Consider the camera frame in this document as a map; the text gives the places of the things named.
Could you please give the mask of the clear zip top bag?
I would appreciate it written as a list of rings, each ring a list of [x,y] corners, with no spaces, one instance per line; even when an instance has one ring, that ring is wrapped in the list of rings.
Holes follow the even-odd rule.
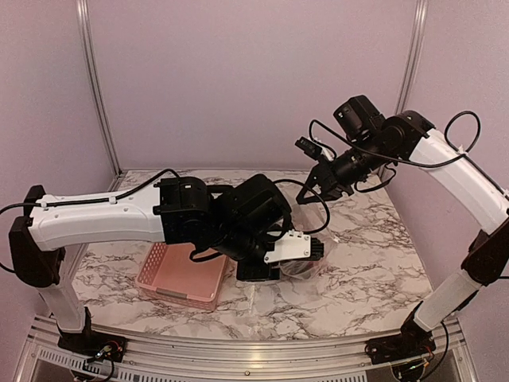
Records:
[[[286,278],[309,281],[315,279],[323,270],[328,257],[334,249],[337,249],[337,242],[333,238],[331,229],[324,228],[327,222],[327,213],[321,203],[299,205],[295,197],[291,197],[288,193],[285,196],[292,209],[293,227],[297,231],[307,232],[322,228],[321,231],[310,234],[311,238],[323,245],[323,255],[319,259],[288,260],[279,266],[282,275]]]

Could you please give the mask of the pink perforated plastic basket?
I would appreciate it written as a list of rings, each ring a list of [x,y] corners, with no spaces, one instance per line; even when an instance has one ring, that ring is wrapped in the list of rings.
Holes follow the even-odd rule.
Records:
[[[153,244],[140,266],[135,284],[151,298],[213,311],[218,302],[228,257],[194,263],[192,244]]]

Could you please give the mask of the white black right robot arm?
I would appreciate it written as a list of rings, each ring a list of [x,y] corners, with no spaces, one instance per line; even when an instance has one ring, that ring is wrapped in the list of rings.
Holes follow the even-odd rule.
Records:
[[[323,152],[326,146],[312,136],[295,142],[317,163],[297,195],[298,204],[352,195],[368,174],[389,164],[404,164],[431,176],[480,226],[460,268],[414,308],[398,335],[386,338],[390,349],[409,357],[445,318],[501,276],[508,262],[508,195],[470,159],[469,148],[455,147],[416,111],[386,118],[365,95],[358,95],[333,116],[344,131],[340,141],[349,148],[329,159]]]

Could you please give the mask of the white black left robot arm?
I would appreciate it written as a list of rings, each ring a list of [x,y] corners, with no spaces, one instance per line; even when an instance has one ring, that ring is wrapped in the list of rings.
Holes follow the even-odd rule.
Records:
[[[60,274],[67,246],[126,240],[191,244],[194,263],[225,255],[260,266],[291,225],[288,201],[262,174],[234,187],[165,169],[123,193],[74,197],[56,197],[35,185],[20,208],[8,235],[11,271],[40,291],[61,338],[84,354],[95,353],[101,342],[89,310]]]

